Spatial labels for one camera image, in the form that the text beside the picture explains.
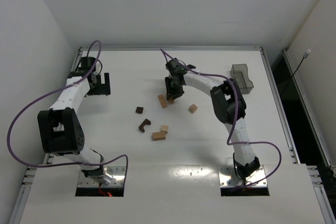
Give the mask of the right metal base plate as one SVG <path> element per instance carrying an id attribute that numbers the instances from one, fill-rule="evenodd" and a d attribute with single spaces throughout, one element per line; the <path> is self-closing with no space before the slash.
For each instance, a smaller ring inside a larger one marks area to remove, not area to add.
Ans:
<path id="1" fill-rule="evenodd" d="M 218 176 L 220 188 L 229 189 L 243 185 L 243 181 L 236 176 L 233 166 L 219 167 Z M 257 171 L 246 178 L 245 184 L 252 188 L 267 188 L 268 183 L 265 177 L 264 166 L 261 166 Z"/>

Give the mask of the dark brown wood cube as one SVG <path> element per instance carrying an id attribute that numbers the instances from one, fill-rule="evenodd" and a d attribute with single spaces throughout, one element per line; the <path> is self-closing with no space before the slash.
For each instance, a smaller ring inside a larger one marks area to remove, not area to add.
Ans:
<path id="1" fill-rule="evenodd" d="M 144 111 L 144 107 L 140 107 L 140 106 L 138 106 L 137 108 L 136 108 L 136 113 L 137 114 L 142 114 L 143 113 L 143 111 Z"/>

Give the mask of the dark brown arch block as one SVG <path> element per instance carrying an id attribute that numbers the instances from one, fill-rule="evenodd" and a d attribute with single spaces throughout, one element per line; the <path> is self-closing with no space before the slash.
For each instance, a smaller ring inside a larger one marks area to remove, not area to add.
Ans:
<path id="1" fill-rule="evenodd" d="M 139 125 L 138 129 L 140 132 L 144 133 L 145 132 L 145 126 L 151 125 L 151 121 L 149 119 L 144 119 L 144 121 Z"/>

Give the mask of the metal base plate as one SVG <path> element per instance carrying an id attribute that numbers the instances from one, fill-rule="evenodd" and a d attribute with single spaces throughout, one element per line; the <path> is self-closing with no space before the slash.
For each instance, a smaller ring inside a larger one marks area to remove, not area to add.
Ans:
<path id="1" fill-rule="evenodd" d="M 80 170 L 77 187 L 79 188 L 121 188 L 125 181 L 125 166 L 106 166 L 103 169 L 103 174 L 89 177 L 85 176 Z"/>
<path id="2" fill-rule="evenodd" d="M 233 166 L 219 167 L 218 176 L 220 188 L 229 189 L 243 185 L 243 181 L 236 176 Z M 265 177 L 264 166 L 261 166 L 257 171 L 246 178 L 245 184 L 252 188 L 267 188 L 268 183 Z"/>

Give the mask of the small pale wood cube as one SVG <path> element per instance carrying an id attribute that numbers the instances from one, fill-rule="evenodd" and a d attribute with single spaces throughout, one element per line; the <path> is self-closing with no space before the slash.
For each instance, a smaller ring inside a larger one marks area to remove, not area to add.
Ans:
<path id="1" fill-rule="evenodd" d="M 161 127 L 161 131 L 162 132 L 164 132 L 165 134 L 167 134 L 168 130 L 169 130 L 169 126 L 168 125 L 162 125 L 162 127 Z"/>

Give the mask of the light wood cube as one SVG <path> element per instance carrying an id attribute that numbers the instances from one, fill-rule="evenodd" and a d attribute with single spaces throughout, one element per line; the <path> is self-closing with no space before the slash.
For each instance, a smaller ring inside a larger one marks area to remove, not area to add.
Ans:
<path id="1" fill-rule="evenodd" d="M 198 109 L 198 107 L 195 105 L 195 104 L 192 104 L 192 105 L 190 105 L 190 107 L 189 107 L 189 111 L 191 112 L 191 113 L 195 113 L 196 111 L 197 111 L 197 109 Z"/>

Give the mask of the long light wood block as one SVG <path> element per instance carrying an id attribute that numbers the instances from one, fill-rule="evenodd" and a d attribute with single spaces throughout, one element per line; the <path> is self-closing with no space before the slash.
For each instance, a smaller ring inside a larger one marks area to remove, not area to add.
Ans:
<path id="1" fill-rule="evenodd" d="M 163 96 L 163 94 L 160 94 L 157 96 L 158 100 L 159 100 L 159 103 L 161 105 L 161 108 L 166 108 L 167 107 L 167 102 Z"/>

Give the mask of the smoky transparent plastic bin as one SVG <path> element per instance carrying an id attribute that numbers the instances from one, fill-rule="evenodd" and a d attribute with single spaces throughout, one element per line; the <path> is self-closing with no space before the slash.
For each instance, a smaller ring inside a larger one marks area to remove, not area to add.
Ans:
<path id="1" fill-rule="evenodd" d="M 237 82 L 242 94 L 249 94 L 254 88 L 254 84 L 249 78 L 246 64 L 232 65 L 230 76 Z"/>

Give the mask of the thick light wood block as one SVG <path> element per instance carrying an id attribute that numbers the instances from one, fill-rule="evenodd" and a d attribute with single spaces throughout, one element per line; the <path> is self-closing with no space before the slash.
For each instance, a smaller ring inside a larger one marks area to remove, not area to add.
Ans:
<path id="1" fill-rule="evenodd" d="M 152 140 L 153 141 L 160 141 L 166 139 L 166 133 L 165 132 L 153 132 L 152 133 Z"/>

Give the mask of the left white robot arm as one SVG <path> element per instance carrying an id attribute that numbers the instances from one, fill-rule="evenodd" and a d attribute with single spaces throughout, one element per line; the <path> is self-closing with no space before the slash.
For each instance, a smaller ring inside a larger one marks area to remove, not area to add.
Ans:
<path id="1" fill-rule="evenodd" d="M 112 170 L 103 164 L 104 158 L 85 142 L 85 135 L 77 117 L 83 98 L 87 95 L 110 95 L 109 74 L 105 82 L 96 73 L 94 57 L 82 57 L 79 66 L 67 78 L 67 89 L 57 101 L 37 115 L 40 138 L 45 153 L 63 156 L 78 163 L 86 178 L 109 186 L 113 183 Z"/>

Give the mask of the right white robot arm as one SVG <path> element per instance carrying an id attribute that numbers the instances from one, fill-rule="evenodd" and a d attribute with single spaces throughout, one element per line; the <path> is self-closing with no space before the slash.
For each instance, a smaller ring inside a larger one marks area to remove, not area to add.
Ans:
<path id="1" fill-rule="evenodd" d="M 260 162 L 253 151 L 246 130 L 246 102 L 233 79 L 220 81 L 210 76 L 193 73 L 193 65 L 184 66 L 176 59 L 165 65 L 169 76 L 165 78 L 167 99 L 175 100 L 184 94 L 183 87 L 196 88 L 210 96 L 217 119 L 229 132 L 228 145 L 234 148 L 236 176 L 246 181 L 259 169 Z"/>

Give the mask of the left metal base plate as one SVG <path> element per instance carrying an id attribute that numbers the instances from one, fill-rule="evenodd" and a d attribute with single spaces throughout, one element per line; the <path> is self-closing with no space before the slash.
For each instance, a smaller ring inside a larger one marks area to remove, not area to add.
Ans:
<path id="1" fill-rule="evenodd" d="M 121 188 L 125 181 L 125 166 L 106 166 L 103 169 L 103 174 L 89 177 L 85 176 L 80 170 L 77 187 L 79 188 Z"/>

